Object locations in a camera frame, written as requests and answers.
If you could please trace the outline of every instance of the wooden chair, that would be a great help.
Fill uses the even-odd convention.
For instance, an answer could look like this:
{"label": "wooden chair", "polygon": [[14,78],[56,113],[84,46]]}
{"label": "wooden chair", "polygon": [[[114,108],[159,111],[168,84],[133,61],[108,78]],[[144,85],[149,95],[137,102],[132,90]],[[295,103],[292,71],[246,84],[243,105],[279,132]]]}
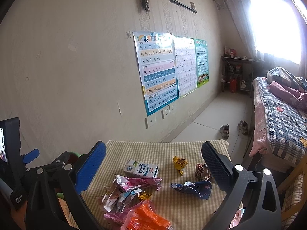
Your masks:
{"label": "wooden chair", "polygon": [[307,154],[291,174],[277,188],[278,194],[285,193],[281,210],[283,226],[289,226],[307,201]]}

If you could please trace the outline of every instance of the red box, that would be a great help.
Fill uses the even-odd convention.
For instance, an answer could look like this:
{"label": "red box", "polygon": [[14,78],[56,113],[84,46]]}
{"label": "red box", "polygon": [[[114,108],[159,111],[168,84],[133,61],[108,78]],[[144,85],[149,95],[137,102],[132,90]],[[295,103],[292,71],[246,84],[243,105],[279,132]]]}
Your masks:
{"label": "red box", "polygon": [[230,82],[230,92],[237,92],[237,78],[234,78],[233,81]]}

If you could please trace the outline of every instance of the orange snack bag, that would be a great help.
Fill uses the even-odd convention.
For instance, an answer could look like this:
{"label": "orange snack bag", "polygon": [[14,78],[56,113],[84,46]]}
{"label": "orange snack bag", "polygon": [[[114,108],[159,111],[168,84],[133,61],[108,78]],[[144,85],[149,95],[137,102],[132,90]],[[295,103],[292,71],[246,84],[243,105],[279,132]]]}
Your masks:
{"label": "orange snack bag", "polygon": [[171,223],[154,213],[150,202],[146,200],[142,206],[130,211],[121,230],[171,230]]}

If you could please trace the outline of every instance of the sunlight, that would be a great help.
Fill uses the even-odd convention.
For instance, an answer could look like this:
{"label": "sunlight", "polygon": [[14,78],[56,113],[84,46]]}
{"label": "sunlight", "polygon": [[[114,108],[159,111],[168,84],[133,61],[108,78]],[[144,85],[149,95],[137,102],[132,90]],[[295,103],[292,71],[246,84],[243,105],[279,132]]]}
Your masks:
{"label": "sunlight", "polygon": [[291,6],[283,0],[251,0],[256,50],[300,63],[300,30]]}

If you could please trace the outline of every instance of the shoe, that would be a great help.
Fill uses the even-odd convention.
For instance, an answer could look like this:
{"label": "shoe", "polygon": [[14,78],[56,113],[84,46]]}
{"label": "shoe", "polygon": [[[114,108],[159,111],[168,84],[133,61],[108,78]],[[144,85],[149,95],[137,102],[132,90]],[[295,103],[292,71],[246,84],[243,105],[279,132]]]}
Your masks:
{"label": "shoe", "polygon": [[223,125],[220,128],[220,133],[222,134],[223,138],[228,138],[229,137],[229,125]]}
{"label": "shoe", "polygon": [[240,121],[240,123],[238,124],[238,128],[239,130],[241,130],[243,135],[247,135],[248,134],[248,124],[244,121]]}

